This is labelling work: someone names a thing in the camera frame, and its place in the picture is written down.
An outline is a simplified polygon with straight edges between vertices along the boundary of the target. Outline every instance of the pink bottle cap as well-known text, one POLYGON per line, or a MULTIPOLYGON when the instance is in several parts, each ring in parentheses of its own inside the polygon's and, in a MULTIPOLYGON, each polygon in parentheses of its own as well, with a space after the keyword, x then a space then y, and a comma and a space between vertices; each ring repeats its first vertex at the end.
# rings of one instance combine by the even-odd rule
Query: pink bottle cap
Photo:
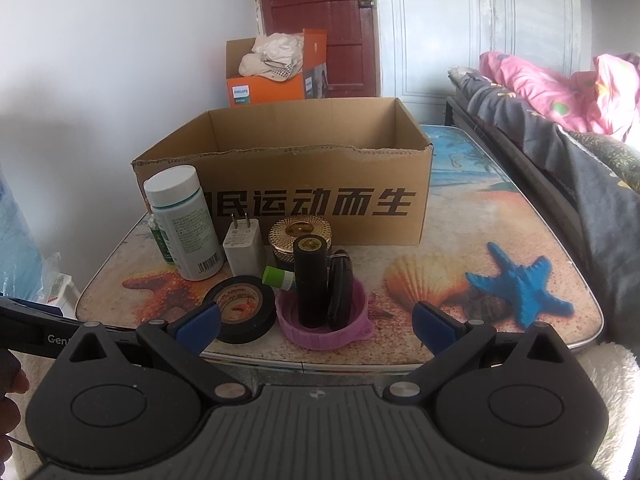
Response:
POLYGON ((293 343, 308 350, 335 350, 353 341, 370 339, 374 334, 373 323, 367 317, 367 293, 360 280, 353 280, 353 299, 349 324, 331 332, 325 325, 309 329, 298 322, 298 302, 295 292, 282 290, 276 298, 276 312, 280 328, 293 343))

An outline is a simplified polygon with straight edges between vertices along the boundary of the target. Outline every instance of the orange philips box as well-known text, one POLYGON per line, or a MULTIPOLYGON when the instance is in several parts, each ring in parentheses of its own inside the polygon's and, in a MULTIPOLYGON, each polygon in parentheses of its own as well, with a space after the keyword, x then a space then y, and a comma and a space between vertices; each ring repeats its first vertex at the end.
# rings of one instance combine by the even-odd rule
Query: orange philips box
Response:
POLYGON ((238 67, 255 38, 226 42, 226 89, 231 106, 326 97, 326 30, 305 28, 302 72, 286 81, 260 75, 243 77, 238 67))

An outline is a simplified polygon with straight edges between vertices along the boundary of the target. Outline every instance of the orange starfish print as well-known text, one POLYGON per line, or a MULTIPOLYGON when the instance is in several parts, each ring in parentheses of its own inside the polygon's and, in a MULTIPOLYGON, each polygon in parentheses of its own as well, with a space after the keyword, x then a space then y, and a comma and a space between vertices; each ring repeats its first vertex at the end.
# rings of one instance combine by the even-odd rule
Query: orange starfish print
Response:
POLYGON ((230 276, 228 266, 201 282, 185 280, 177 270, 163 270, 128 278, 122 282, 122 286, 133 290, 150 290, 153 293, 140 310, 138 322, 155 318, 171 322, 199 306, 207 292, 230 276))

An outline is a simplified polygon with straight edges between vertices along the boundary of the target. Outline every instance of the white bottle cap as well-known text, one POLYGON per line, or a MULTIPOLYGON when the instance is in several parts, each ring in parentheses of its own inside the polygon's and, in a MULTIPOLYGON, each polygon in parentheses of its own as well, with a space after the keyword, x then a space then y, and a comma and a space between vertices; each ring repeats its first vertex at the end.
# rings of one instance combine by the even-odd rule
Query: white bottle cap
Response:
POLYGON ((200 181, 193 166, 175 166, 155 174, 143 187, 152 206, 167 207, 188 199, 200 189, 200 181))

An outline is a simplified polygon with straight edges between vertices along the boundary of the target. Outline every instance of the tape roll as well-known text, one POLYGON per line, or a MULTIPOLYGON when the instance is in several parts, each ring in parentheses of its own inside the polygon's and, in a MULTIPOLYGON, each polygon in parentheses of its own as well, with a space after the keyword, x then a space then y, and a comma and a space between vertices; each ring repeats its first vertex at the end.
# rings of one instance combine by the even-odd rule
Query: tape roll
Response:
POLYGON ((215 301, 222 313, 218 339, 234 345, 265 335, 276 321, 275 295, 255 276, 234 276, 220 282, 203 303, 215 301))

